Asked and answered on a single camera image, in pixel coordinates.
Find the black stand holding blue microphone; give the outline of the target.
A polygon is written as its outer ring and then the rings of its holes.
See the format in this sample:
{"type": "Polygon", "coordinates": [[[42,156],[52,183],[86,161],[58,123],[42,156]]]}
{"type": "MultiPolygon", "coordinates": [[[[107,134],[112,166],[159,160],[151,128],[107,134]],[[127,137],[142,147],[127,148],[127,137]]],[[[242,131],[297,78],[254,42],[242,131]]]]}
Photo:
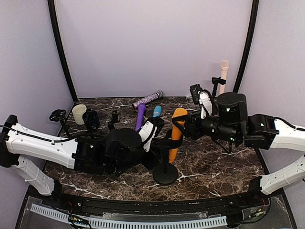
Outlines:
{"type": "Polygon", "coordinates": [[[115,124],[116,123],[119,123],[120,122],[120,119],[121,119],[121,112],[117,111],[117,110],[114,110],[112,111],[112,116],[111,116],[111,119],[110,121],[107,123],[108,125],[108,129],[111,131],[115,128],[115,124]]]}

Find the light blue microphone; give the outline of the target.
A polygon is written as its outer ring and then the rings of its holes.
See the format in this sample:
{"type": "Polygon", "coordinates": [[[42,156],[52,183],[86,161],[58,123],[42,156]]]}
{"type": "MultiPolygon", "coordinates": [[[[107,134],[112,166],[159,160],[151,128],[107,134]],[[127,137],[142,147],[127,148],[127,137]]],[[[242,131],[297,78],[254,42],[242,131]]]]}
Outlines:
{"type": "Polygon", "coordinates": [[[162,113],[162,107],[160,105],[157,105],[153,111],[153,118],[160,117],[161,113],[162,113]]]}

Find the orange microphone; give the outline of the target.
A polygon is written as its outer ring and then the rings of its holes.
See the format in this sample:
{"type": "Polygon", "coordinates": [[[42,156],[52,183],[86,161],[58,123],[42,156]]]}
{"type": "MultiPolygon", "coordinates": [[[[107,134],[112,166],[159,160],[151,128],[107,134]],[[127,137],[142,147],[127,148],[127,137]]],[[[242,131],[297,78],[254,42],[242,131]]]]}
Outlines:
{"type": "MultiPolygon", "coordinates": [[[[187,115],[187,114],[188,114],[188,112],[187,112],[186,109],[177,108],[174,111],[174,114],[172,115],[172,118],[184,116],[184,115],[187,115]]],[[[172,140],[179,140],[181,138],[181,136],[182,136],[182,132],[179,130],[178,127],[173,125],[171,139],[172,140]]],[[[178,153],[178,148],[174,148],[174,149],[169,150],[169,163],[172,164],[176,160],[177,153],[178,153]]]]}

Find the black stand holding orange microphone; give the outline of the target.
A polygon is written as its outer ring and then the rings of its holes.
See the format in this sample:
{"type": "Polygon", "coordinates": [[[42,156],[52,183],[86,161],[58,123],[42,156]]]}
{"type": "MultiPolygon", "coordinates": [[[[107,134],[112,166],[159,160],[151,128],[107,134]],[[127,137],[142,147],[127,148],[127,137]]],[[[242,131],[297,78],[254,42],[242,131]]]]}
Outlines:
{"type": "Polygon", "coordinates": [[[178,170],[176,166],[169,162],[169,151],[179,148],[183,143],[183,137],[178,140],[172,140],[172,129],[166,132],[162,139],[155,141],[156,149],[161,153],[161,161],[154,168],[152,176],[154,181],[161,186],[173,184],[178,178],[178,170]]]}

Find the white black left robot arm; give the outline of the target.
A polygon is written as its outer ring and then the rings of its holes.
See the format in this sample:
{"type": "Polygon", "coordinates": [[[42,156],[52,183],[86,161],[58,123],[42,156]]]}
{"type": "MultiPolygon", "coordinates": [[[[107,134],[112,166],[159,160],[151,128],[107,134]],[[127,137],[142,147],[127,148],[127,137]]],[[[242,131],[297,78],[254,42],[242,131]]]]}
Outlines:
{"type": "Polygon", "coordinates": [[[10,115],[0,134],[0,165],[14,169],[57,208],[67,204],[59,181],[45,175],[30,157],[51,161],[66,168],[95,175],[120,176],[136,165],[154,169],[164,154],[157,146],[157,135],[164,122],[152,117],[136,131],[116,128],[120,120],[114,114],[108,123],[109,134],[83,132],[60,138],[25,128],[10,115]]]}

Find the black stand holding white microphone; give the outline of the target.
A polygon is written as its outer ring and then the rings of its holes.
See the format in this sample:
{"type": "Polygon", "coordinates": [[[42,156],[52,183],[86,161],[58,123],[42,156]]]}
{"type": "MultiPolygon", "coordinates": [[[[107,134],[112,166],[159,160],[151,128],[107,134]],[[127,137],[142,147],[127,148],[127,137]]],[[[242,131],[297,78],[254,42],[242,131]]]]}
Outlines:
{"type": "Polygon", "coordinates": [[[222,79],[221,77],[212,77],[212,84],[213,84],[212,97],[216,97],[218,84],[225,85],[226,80],[222,79]]]}

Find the cream white microphone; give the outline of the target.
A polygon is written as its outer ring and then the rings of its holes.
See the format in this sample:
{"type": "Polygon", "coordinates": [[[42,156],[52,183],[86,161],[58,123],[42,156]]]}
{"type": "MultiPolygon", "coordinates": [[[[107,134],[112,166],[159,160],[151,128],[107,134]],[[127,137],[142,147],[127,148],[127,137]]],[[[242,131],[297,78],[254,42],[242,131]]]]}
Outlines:
{"type": "Polygon", "coordinates": [[[219,88],[219,94],[223,94],[225,91],[225,85],[226,85],[226,79],[227,79],[227,72],[229,69],[229,61],[228,60],[222,60],[221,64],[221,79],[224,80],[224,84],[220,85],[219,88]]]}

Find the purple microphone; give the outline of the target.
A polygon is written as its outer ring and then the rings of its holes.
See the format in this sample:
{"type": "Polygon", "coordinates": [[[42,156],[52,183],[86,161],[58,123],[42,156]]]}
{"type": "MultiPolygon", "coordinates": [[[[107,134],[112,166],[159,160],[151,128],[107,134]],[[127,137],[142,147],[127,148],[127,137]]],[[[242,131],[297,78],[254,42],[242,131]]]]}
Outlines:
{"type": "Polygon", "coordinates": [[[146,110],[145,104],[141,103],[138,105],[138,115],[137,115],[135,131],[139,131],[142,126],[145,110],[146,110]]]}

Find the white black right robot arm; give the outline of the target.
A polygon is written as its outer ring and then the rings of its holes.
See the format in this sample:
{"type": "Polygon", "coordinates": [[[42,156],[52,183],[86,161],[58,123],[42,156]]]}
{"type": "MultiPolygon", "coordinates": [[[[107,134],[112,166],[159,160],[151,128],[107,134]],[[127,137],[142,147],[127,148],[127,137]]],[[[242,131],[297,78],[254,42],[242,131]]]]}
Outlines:
{"type": "Polygon", "coordinates": [[[247,114],[246,96],[224,93],[215,101],[194,95],[201,109],[178,115],[172,123],[185,137],[196,140],[209,136],[239,146],[268,150],[270,148],[305,150],[305,129],[288,121],[264,114],[247,114]]]}

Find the rhinestone silver-head microphone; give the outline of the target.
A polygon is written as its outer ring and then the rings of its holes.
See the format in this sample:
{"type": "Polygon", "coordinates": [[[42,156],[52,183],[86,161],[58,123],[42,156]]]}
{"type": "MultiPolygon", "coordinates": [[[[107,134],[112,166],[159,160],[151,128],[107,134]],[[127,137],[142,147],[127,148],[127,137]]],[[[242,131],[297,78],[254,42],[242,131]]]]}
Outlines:
{"type": "Polygon", "coordinates": [[[135,102],[132,104],[132,107],[134,109],[136,109],[140,104],[148,104],[156,99],[159,99],[163,97],[163,91],[162,90],[158,90],[155,93],[152,93],[142,99],[140,99],[139,101],[135,102]]]}

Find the black tripod shock-mount stand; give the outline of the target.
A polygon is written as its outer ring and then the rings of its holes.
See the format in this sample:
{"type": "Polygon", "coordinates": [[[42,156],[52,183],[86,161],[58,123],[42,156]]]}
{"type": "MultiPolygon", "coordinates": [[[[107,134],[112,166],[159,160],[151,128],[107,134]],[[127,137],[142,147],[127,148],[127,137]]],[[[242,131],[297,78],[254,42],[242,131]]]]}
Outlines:
{"type": "Polygon", "coordinates": [[[57,109],[51,113],[49,116],[49,120],[52,122],[60,122],[65,134],[67,137],[70,137],[69,128],[70,126],[66,123],[67,117],[66,117],[66,110],[64,109],[57,109]]]}

